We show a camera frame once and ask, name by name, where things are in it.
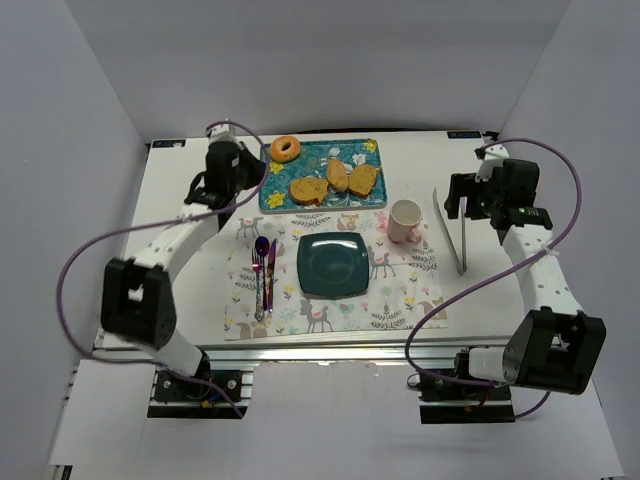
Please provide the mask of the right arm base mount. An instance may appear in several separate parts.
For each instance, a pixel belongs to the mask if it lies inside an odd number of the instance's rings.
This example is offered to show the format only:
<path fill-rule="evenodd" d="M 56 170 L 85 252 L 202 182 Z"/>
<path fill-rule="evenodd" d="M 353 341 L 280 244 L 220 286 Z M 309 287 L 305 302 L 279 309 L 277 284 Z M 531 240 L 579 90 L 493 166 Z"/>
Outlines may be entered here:
<path fill-rule="evenodd" d="M 413 360 L 409 389 L 419 394 L 424 425 L 512 423 L 515 414 L 503 347 L 471 347 L 455 355 L 449 369 L 428 370 Z"/>

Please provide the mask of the golden bread roll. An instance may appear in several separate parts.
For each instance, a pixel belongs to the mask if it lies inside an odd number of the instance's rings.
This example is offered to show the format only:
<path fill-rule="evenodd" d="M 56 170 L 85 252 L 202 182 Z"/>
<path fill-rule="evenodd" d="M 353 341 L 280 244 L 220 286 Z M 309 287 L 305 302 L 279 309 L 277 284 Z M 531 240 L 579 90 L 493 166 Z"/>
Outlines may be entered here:
<path fill-rule="evenodd" d="M 349 188 L 349 176 L 346 168 L 337 158 L 329 159 L 326 178 L 330 187 L 336 192 L 344 192 Z"/>

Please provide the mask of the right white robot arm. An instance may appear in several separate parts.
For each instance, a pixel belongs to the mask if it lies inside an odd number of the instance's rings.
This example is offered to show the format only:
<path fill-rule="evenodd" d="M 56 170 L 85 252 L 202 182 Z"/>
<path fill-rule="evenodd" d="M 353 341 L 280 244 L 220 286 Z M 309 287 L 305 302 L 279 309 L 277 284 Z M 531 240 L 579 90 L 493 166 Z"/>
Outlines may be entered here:
<path fill-rule="evenodd" d="M 473 380 L 580 395 L 586 389 L 606 328 L 574 298 L 550 252 L 552 222 L 534 205 L 536 163 L 489 160 L 476 173 L 455 173 L 445 210 L 487 219 L 517 267 L 525 317 L 504 347 L 473 347 L 465 355 Z"/>

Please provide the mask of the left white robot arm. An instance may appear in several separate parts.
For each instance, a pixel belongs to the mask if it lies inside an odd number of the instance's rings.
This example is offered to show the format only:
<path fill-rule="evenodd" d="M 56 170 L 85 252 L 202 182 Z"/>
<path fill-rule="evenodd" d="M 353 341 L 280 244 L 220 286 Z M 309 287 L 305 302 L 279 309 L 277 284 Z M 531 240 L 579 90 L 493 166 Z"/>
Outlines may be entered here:
<path fill-rule="evenodd" d="M 173 283 L 200 247 L 221 231 L 238 194 L 262 182 L 265 158 L 237 140 L 210 142 L 205 169 L 193 178 L 178 223 L 134 256 L 114 258 L 105 267 L 102 329 L 151 355 L 190 396 L 210 389 L 211 369 L 206 353 L 177 329 Z"/>

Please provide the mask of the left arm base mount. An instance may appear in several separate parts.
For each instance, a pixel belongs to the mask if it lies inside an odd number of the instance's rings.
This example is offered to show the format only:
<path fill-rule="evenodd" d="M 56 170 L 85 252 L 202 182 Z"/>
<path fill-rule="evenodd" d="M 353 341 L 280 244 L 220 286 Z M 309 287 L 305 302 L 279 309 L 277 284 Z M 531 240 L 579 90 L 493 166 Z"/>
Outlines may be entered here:
<path fill-rule="evenodd" d="M 211 382 L 217 385 L 244 414 L 253 385 L 253 372 L 213 369 Z M 239 420 L 240 417 L 218 390 L 178 379 L 158 370 L 152 385 L 147 417 L 151 419 Z"/>

